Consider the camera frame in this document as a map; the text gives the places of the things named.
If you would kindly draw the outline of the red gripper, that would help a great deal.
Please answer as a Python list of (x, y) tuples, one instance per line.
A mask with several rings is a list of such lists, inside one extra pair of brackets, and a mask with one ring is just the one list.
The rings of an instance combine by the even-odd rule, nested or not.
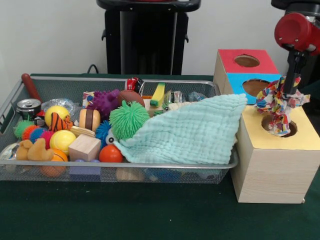
[(278, 21), (274, 38), (280, 47), (290, 51), (283, 93), (293, 95), (297, 90), (296, 78), (307, 62), (307, 52), (312, 56), (320, 54), (320, 28), (303, 14), (292, 12)]

